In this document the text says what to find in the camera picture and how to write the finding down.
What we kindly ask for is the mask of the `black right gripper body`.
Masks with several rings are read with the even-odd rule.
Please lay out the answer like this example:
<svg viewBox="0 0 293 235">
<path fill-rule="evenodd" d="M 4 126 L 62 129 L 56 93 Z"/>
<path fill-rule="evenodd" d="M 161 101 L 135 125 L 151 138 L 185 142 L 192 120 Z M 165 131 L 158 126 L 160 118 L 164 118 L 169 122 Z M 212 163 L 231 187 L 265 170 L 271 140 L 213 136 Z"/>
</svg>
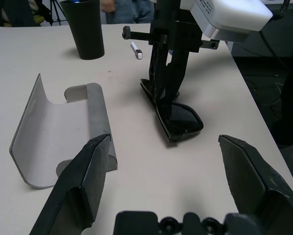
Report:
<svg viewBox="0 0 293 235">
<path fill-rule="evenodd" d="M 219 41 L 202 40 L 200 27 L 189 10 L 180 9 L 180 3 L 180 0 L 157 0 L 150 32 L 135 32 L 124 26 L 123 39 L 147 41 L 153 47 L 152 51 L 162 49 L 197 53 L 200 48 L 216 50 Z"/>
</svg>

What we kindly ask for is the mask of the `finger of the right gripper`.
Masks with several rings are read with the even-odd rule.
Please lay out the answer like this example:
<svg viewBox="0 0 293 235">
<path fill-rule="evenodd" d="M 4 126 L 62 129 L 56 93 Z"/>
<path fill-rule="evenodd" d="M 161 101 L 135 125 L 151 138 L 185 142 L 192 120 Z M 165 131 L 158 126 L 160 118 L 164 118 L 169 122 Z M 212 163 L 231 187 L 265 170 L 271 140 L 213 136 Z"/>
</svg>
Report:
<svg viewBox="0 0 293 235">
<path fill-rule="evenodd" d="M 171 62 L 167 65 L 168 77 L 165 84 L 164 96 L 164 116 L 166 118 L 170 118 L 175 109 L 175 104 L 173 102 L 176 99 L 185 76 L 188 56 L 188 51 L 174 50 Z"/>
<path fill-rule="evenodd" d="M 160 45 L 153 45 L 149 79 L 151 84 L 151 94 L 153 102 L 156 103 L 159 98 L 160 89 L 163 86 L 163 74 L 166 68 L 166 48 Z"/>
</svg>

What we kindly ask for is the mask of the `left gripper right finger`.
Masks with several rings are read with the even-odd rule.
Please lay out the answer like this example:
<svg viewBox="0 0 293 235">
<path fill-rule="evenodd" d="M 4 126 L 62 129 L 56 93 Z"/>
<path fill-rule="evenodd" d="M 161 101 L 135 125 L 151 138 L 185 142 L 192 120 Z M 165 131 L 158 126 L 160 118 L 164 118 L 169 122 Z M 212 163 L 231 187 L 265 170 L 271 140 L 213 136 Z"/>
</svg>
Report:
<svg viewBox="0 0 293 235">
<path fill-rule="evenodd" d="M 293 190 L 258 150 L 220 135 L 226 179 L 239 213 L 255 215 L 268 235 L 293 235 Z"/>
</svg>

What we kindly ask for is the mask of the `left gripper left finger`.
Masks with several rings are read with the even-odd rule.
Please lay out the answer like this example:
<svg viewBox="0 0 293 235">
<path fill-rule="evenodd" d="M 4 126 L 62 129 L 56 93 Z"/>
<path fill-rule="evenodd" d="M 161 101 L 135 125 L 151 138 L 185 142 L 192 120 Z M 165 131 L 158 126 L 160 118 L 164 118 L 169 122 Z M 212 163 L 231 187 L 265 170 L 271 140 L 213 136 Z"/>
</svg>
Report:
<svg viewBox="0 0 293 235">
<path fill-rule="evenodd" d="M 92 227 L 101 201 L 109 158 L 110 134 L 89 140 L 61 172 L 32 235 L 80 235 Z"/>
</svg>

